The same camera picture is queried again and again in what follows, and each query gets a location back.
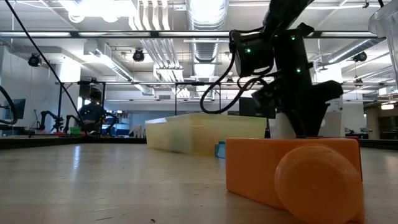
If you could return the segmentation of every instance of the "translucent plastic bin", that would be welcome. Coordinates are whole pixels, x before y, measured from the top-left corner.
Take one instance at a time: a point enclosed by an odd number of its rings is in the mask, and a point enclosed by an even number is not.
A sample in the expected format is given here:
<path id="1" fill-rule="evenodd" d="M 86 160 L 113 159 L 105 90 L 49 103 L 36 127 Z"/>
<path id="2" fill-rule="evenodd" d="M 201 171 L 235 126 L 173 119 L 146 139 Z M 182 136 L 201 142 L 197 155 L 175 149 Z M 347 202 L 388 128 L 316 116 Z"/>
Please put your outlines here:
<path id="1" fill-rule="evenodd" d="M 184 114 L 146 121 L 147 145 L 186 154 L 214 156 L 226 138 L 264 138 L 267 120 L 246 116 Z"/>
<path id="2" fill-rule="evenodd" d="M 380 8 L 369 20 L 369 31 L 378 37 L 386 37 L 392 67 L 398 74 L 398 1 L 391 1 Z"/>

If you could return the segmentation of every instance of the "computer monitor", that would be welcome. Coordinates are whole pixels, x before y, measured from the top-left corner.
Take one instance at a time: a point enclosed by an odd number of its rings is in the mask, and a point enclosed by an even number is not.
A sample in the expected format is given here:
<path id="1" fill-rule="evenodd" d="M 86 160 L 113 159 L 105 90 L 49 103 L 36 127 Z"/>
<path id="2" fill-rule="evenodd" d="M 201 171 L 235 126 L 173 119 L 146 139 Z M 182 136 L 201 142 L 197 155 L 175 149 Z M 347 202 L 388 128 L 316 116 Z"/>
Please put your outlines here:
<path id="1" fill-rule="evenodd" d="M 16 108 L 16 111 L 17 111 L 17 118 L 18 119 L 24 119 L 26 99 L 12 100 L 12 102 L 15 104 L 15 108 Z M 7 101 L 5 101 L 4 102 L 4 106 L 9 106 L 9 103 Z M 11 117 L 11 111 L 10 110 L 3 110 L 2 119 L 13 119 Z"/>
<path id="2" fill-rule="evenodd" d="M 258 106 L 253 98 L 240 97 L 239 115 L 274 119 L 276 116 L 275 105 L 274 102 L 271 102 L 268 105 Z"/>

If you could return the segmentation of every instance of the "orange cylinder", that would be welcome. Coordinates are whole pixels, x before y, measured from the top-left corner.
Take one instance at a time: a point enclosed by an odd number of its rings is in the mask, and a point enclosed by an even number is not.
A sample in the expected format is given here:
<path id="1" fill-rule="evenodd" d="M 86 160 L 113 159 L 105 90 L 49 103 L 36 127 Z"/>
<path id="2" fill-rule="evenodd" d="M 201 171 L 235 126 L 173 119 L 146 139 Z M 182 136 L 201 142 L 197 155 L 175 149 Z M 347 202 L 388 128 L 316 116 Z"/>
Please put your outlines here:
<path id="1" fill-rule="evenodd" d="M 280 201 L 306 223 L 348 222 L 361 208 L 361 184 L 354 166 L 325 146 L 302 146 L 290 151 L 275 172 Z"/>

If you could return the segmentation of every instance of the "person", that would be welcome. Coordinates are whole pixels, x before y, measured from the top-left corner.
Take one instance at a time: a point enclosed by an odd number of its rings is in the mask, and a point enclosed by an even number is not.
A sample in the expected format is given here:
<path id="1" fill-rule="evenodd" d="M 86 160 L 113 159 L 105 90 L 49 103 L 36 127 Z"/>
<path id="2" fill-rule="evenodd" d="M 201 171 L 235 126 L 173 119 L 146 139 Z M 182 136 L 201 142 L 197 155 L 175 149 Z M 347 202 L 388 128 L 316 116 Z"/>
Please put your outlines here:
<path id="1" fill-rule="evenodd" d="M 93 91 L 90 93 L 91 103 L 80 108 L 79 114 L 83 119 L 83 127 L 81 127 L 82 131 L 87 131 L 89 133 L 95 131 L 99 133 L 101 129 L 101 121 L 103 124 L 106 123 L 106 111 L 102 109 L 101 99 L 102 93 L 100 91 Z"/>

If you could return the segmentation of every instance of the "orange plastic object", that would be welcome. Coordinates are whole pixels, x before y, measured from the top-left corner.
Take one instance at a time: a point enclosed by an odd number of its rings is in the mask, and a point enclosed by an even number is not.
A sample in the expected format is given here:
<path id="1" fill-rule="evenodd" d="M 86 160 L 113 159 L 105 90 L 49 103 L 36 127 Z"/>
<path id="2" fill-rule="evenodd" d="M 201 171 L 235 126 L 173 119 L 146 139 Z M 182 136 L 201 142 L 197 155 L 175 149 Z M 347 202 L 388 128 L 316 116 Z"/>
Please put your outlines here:
<path id="1" fill-rule="evenodd" d="M 363 223 L 361 176 L 353 139 L 226 140 L 227 190 L 307 223 Z"/>

